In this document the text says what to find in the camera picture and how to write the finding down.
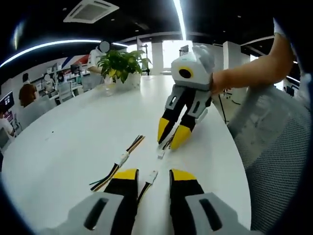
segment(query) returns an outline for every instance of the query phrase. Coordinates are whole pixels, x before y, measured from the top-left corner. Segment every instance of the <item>white pillar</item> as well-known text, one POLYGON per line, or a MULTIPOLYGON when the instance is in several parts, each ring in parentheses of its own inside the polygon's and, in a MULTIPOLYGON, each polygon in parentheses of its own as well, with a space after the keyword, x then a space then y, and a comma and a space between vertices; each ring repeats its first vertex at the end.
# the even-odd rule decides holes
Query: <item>white pillar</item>
MULTIPOLYGON (((224 70, 232 69, 244 63, 243 54, 241 53, 241 46, 232 42, 223 43, 224 54, 224 70)), ((241 104, 246 96, 246 88, 231 89, 231 100, 236 104, 241 104)))

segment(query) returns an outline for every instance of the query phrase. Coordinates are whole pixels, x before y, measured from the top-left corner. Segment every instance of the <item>computer screen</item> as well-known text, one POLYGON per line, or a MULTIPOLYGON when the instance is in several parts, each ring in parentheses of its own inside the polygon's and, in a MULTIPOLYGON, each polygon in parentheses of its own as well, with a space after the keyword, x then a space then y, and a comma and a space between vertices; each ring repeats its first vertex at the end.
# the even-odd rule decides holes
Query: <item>computer screen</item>
POLYGON ((5 107, 5 110, 8 111, 14 105, 13 92, 9 92, 5 97, 0 100, 0 105, 5 107))

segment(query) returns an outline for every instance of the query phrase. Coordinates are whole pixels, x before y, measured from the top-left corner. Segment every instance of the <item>ceiling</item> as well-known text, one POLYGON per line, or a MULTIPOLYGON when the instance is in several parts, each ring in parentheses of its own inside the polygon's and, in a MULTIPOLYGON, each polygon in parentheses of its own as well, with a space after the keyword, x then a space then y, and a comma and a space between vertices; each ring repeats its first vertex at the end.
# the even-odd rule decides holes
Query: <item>ceiling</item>
MULTIPOLYGON (((6 23, 1 29, 0 64, 20 51, 47 42, 66 39, 119 42, 143 34, 180 31, 173 0, 107 1, 119 6, 119 9, 94 24, 63 22, 80 0, 28 0, 18 4, 7 1, 6 9, 14 11, 10 11, 12 15, 9 18, 6 14, 0 16, 1 22, 6 23), (15 31, 19 33, 14 44, 15 31)), ((257 6, 247 0, 180 0, 180 3, 187 33, 198 33, 196 36, 187 34, 188 40, 207 44, 222 44, 225 41, 244 44, 273 35, 273 20, 269 13, 265 13, 268 12, 265 3, 259 2, 257 6)), ((181 39, 181 36, 149 37, 143 41, 156 42, 169 38, 181 39)), ((271 44, 272 40, 266 40, 249 46, 266 54, 271 44)), ((35 50, 0 68, 0 83, 34 65, 87 54, 94 48, 95 44, 67 44, 35 50)), ((248 47, 242 47, 242 52, 259 55, 248 47)))

